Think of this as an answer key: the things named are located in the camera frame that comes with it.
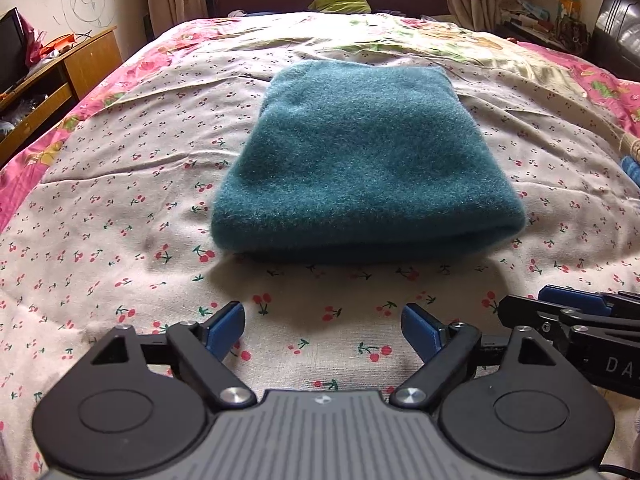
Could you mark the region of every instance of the green pillow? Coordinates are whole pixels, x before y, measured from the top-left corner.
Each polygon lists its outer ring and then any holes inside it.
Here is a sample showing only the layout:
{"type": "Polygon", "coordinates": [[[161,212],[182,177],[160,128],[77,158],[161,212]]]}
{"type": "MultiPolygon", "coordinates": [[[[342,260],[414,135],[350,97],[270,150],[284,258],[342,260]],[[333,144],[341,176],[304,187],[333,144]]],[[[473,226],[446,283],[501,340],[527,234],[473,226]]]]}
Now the green pillow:
{"type": "Polygon", "coordinates": [[[366,0],[313,0],[309,10],[332,12],[334,14],[370,14],[371,7],[366,0]]]}

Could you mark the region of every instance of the bed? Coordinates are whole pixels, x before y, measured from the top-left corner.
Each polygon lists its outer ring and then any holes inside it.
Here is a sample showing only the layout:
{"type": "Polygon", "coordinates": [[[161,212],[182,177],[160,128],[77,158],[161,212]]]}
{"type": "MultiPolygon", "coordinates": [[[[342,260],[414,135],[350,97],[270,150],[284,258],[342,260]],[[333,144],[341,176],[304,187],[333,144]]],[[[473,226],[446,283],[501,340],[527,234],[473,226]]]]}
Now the bed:
{"type": "MultiPolygon", "coordinates": [[[[118,322],[162,333],[240,300],[246,331],[225,363],[259,394],[388,394],[421,364],[399,329],[407,302],[500,333],[508,293],[638,291],[640,190],[619,162],[638,158],[640,86],[547,54],[450,23],[310,12],[197,20],[147,45],[0,172],[0,477],[46,470],[33,408],[118,322]],[[526,229],[430,263],[284,266],[219,251],[212,197],[271,77],[302,59],[443,67],[526,229]]],[[[629,466],[638,402],[603,394],[618,420],[606,461],[629,466]]]]}

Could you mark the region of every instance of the black monitor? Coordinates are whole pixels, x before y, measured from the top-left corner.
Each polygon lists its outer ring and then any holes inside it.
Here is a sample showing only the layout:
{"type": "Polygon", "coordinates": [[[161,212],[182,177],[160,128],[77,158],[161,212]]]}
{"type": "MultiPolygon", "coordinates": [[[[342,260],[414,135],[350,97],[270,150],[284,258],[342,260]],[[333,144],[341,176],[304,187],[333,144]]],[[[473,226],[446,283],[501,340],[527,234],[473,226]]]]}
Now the black monitor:
{"type": "Polygon", "coordinates": [[[29,73],[27,40],[18,9],[10,10],[0,20],[0,38],[0,92],[7,92],[29,73]]]}

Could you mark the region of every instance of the wooden dresser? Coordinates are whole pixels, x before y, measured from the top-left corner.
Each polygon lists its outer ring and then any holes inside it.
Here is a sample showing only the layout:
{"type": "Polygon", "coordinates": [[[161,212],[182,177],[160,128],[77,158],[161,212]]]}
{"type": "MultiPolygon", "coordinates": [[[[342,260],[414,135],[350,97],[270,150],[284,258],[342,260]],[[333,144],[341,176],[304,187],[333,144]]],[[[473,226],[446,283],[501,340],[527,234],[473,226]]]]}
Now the wooden dresser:
{"type": "Polygon", "coordinates": [[[0,168],[11,157],[46,133],[98,83],[122,64],[115,27],[76,45],[19,84],[0,101],[0,117],[21,100],[47,98],[0,142],[0,168]]]}

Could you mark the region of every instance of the blue object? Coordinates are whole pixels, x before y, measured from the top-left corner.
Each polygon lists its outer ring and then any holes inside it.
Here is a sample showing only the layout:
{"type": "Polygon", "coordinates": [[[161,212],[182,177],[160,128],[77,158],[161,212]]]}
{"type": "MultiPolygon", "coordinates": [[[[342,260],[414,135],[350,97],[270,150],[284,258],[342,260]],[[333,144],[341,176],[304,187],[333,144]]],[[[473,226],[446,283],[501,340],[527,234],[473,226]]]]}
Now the blue object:
{"type": "Polygon", "coordinates": [[[405,305],[400,316],[402,336],[411,345],[423,362],[433,358],[446,344],[434,325],[442,325],[427,311],[415,303],[405,305]]]}
{"type": "Polygon", "coordinates": [[[524,9],[529,13],[533,14],[537,19],[542,20],[544,22],[548,22],[551,20],[551,14],[544,7],[537,6],[528,2],[527,0],[516,0],[524,9]]]}
{"type": "Polygon", "coordinates": [[[333,60],[273,79],[212,209],[222,249],[334,264],[474,253],[526,220],[442,69],[333,60]]]}
{"type": "Polygon", "coordinates": [[[206,349],[222,361],[244,332],[244,307],[238,303],[209,329],[206,349]]]}
{"type": "Polygon", "coordinates": [[[545,285],[538,293],[538,300],[576,308],[593,316],[610,316],[611,314],[611,307],[607,306],[601,295],[574,288],[545,285]]]}
{"type": "Polygon", "coordinates": [[[636,186],[640,187],[640,164],[638,164],[632,156],[627,155],[620,162],[620,166],[622,167],[622,171],[636,183],[636,186]]]}

